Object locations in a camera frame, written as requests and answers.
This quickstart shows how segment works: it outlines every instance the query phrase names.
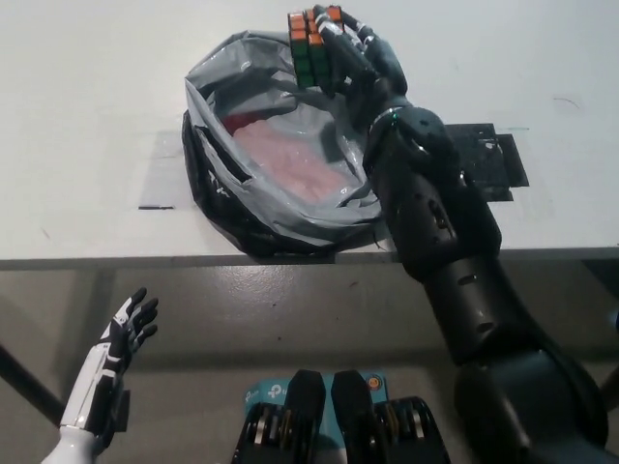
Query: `red object in bag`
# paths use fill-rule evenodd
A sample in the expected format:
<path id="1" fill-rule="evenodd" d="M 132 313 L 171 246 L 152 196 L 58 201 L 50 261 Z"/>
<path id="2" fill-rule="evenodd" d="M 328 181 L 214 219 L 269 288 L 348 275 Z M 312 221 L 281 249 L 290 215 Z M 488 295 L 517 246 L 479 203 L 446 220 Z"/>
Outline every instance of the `red object in bag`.
<path id="1" fill-rule="evenodd" d="M 309 203 L 319 203 L 347 185 L 310 144 L 276 132 L 256 114 L 229 116 L 223 125 L 277 185 Z"/>

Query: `black robotic arm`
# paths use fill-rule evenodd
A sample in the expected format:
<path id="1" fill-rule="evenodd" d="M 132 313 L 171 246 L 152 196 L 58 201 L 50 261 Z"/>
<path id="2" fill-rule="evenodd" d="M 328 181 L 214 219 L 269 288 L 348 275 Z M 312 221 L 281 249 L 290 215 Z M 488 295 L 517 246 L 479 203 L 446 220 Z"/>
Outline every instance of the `black robotic arm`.
<path id="1" fill-rule="evenodd" d="M 461 367 L 456 407 L 475 452 L 492 464 L 619 463 L 604 450 L 598 387 L 519 300 L 498 261 L 500 230 L 440 118 L 406 99 L 395 53 L 369 27 L 344 13 L 342 32 L 313 12 L 340 79 L 321 87 L 345 95 L 368 136 L 364 167 L 399 259 Z"/>

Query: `robot finger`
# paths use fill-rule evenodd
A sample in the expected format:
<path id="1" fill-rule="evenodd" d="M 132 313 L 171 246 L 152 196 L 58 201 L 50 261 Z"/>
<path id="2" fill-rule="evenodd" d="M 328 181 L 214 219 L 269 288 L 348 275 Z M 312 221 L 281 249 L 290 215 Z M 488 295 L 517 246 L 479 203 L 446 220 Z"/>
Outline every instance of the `robot finger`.
<path id="1" fill-rule="evenodd" d="M 135 311 L 135 307 L 139 305 L 139 303 L 144 300 L 146 296 L 146 288 L 142 287 L 137 292 L 135 292 L 131 297 L 129 297 L 120 309 L 116 311 L 114 314 L 114 321 L 120 326 L 124 325 L 130 318 L 130 316 Z"/>
<path id="2" fill-rule="evenodd" d="M 139 315 L 139 318 L 137 321 L 135 321 L 135 329 L 139 332 L 139 329 L 142 329 L 144 327 L 146 327 L 148 324 L 150 324 L 151 322 L 153 322 L 155 320 L 155 318 L 157 317 L 157 314 L 159 312 L 157 311 L 157 308 L 152 306 L 152 308 L 150 308 L 147 311 L 142 311 Z"/>
<path id="3" fill-rule="evenodd" d="M 148 303 L 143 304 L 142 306 L 138 307 L 133 312 L 132 317 L 130 319 L 132 325 L 134 327 L 143 327 L 145 323 L 142 323 L 142 319 L 146 317 L 147 315 L 149 315 L 150 313 L 152 313 L 154 310 L 156 310 L 158 304 L 159 304 L 159 299 L 153 298 Z"/>
<path id="4" fill-rule="evenodd" d="M 373 82 L 374 69 L 362 51 L 339 26 L 337 26 L 324 7 L 313 7 L 318 33 L 332 61 L 338 63 L 343 76 L 368 78 Z"/>
<path id="5" fill-rule="evenodd" d="M 158 329 L 159 327 L 157 327 L 156 324 L 153 324 L 152 326 L 148 326 L 142 332 L 140 332 L 135 338 L 135 343 L 137 343 L 137 346 L 142 346 L 146 338 L 149 338 L 156 334 Z"/>
<path id="6" fill-rule="evenodd" d="M 396 92 L 405 95 L 408 90 L 408 84 L 406 83 L 404 71 L 391 46 L 380 39 L 371 27 L 351 14 L 342 11 L 341 18 L 346 27 L 354 31 L 363 44 L 364 56 L 381 75 L 389 78 Z"/>
<path id="7" fill-rule="evenodd" d="M 350 84 L 346 81 L 336 82 L 334 85 L 335 91 L 337 94 L 342 94 L 344 96 L 348 95 L 350 91 Z"/>

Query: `plastic bag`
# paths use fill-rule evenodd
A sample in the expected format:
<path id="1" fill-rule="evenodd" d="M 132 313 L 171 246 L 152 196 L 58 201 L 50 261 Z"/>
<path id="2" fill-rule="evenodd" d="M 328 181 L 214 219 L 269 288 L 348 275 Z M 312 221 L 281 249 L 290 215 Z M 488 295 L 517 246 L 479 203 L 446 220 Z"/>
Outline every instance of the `plastic bag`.
<path id="1" fill-rule="evenodd" d="M 285 34 L 229 38 L 186 78 L 193 198 L 242 250 L 315 253 L 380 216 L 342 98 L 300 90 Z"/>

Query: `rubik's cube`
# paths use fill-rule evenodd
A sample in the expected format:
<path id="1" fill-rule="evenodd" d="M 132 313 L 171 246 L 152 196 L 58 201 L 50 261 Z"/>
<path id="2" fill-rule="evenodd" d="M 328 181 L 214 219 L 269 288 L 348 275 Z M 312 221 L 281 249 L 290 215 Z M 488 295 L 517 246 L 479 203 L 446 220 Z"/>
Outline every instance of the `rubik's cube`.
<path id="1" fill-rule="evenodd" d="M 329 7 L 327 13 L 344 30 L 340 7 Z M 328 84 L 331 80 L 331 62 L 313 17 L 313 10 L 288 15 L 288 31 L 292 62 L 297 85 L 306 89 Z"/>

